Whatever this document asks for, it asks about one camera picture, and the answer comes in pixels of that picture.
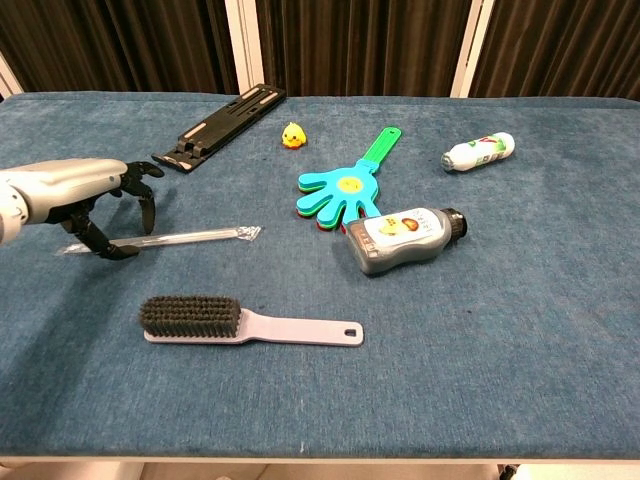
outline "brush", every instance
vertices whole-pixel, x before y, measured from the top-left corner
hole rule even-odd
[[[259,315],[229,297],[159,296],[140,309],[144,337],[151,343],[240,344],[249,340],[357,347],[364,340],[357,322]]]

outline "robotic hand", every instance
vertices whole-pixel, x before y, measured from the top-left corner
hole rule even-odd
[[[22,225],[60,223],[102,258],[122,260],[137,255],[138,247],[118,247],[89,219],[96,200],[110,193],[138,197],[145,233],[153,231],[156,207],[153,191],[143,175],[164,172],[149,162],[124,163],[99,158],[51,160],[0,170],[0,245],[13,240]]]

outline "black bristles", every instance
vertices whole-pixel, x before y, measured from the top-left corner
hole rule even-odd
[[[228,297],[162,296],[140,309],[140,325],[156,337],[235,337],[240,303]]]

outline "white bottle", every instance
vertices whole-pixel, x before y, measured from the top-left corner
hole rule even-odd
[[[440,163],[442,168],[447,171],[463,172],[508,157],[513,152],[515,145],[513,137],[508,133],[494,133],[468,143],[459,143],[442,155]]]

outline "floor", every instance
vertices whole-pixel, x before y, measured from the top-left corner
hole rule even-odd
[[[498,480],[493,465],[264,465],[71,462],[0,467],[0,480]],[[627,464],[522,465],[513,480],[637,480]]]

